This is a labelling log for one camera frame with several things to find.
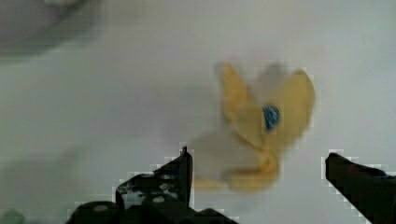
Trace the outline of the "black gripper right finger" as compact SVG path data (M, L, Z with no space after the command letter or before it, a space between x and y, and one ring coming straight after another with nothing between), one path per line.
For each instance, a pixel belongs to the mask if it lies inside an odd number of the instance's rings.
M395 224L395 176L330 153L326 179L372 224Z

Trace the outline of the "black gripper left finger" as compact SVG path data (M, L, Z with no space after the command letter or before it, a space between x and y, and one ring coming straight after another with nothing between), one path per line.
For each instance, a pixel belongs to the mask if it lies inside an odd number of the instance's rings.
M212 209L190 207L192 156L180 155L149 174L135 175L115 190L115 200L80 205L65 224L238 224Z

